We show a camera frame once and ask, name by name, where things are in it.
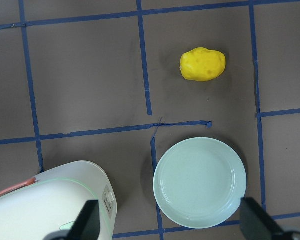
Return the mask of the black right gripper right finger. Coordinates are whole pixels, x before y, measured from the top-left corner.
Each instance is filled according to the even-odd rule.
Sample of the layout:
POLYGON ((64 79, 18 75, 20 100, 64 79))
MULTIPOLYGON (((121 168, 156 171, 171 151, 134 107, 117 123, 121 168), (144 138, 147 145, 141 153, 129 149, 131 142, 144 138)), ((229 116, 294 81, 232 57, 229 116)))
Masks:
POLYGON ((246 240, 300 240, 300 231, 283 229, 252 197, 240 201, 239 226, 246 240))

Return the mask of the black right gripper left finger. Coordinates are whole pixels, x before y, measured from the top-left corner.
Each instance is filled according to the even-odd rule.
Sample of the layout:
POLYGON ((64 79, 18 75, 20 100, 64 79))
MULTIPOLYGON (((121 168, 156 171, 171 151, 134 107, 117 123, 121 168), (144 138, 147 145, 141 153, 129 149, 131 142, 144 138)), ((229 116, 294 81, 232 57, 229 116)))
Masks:
POLYGON ((98 200, 88 200, 70 230, 52 232, 44 240, 97 240, 101 232, 98 200))

